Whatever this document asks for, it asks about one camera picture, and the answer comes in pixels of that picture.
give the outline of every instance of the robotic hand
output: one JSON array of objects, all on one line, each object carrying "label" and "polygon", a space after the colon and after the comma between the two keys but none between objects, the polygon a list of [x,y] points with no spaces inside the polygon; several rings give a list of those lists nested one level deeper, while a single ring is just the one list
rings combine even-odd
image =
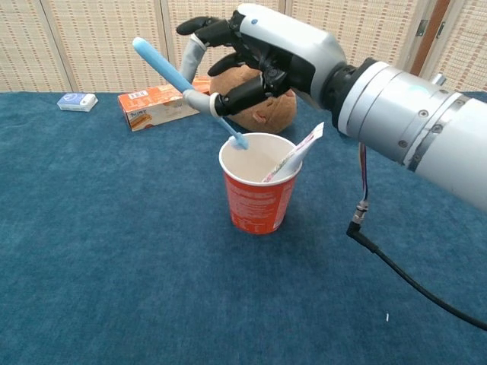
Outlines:
[{"label": "robotic hand", "polygon": [[229,21],[196,17],[177,32],[191,34],[180,68],[190,82],[209,46],[236,51],[210,76],[243,64],[262,72],[226,95],[185,91],[194,109],[236,114],[291,88],[331,111],[341,133],[487,211],[487,104],[384,62],[347,65],[332,34],[260,5],[238,6]]}]

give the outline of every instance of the teal carpet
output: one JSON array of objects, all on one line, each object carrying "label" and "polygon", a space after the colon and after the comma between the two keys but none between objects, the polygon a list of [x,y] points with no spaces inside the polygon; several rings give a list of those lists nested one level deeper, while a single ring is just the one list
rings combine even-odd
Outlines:
[{"label": "teal carpet", "polygon": [[[357,146],[328,113],[298,104],[282,135],[325,135],[282,226],[251,236],[231,224],[212,119],[130,132],[115,94],[89,113],[60,96],[0,94],[0,364],[486,363],[487,333],[345,235]],[[363,232],[486,321],[487,214],[368,155]]]}]

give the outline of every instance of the paper cup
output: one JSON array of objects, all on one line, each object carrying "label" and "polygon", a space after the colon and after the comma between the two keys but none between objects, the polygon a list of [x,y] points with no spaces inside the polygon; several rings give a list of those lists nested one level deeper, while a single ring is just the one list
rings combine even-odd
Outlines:
[{"label": "paper cup", "polygon": [[248,233],[274,232],[284,219],[299,167],[278,181],[261,182],[294,147],[278,135],[247,133],[247,150],[238,150],[229,141],[220,149],[228,205],[233,224]]}]

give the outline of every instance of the stuffed toy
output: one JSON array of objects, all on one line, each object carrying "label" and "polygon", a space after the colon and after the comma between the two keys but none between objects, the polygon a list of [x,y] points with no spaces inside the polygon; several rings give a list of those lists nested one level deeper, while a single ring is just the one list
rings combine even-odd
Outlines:
[{"label": "stuffed toy", "polygon": [[[226,94],[232,88],[260,74],[246,65],[230,68],[210,82],[210,94]],[[288,90],[280,97],[269,99],[241,111],[234,116],[228,116],[238,125],[251,132],[265,132],[276,134],[292,124],[296,115],[296,95]]]}]

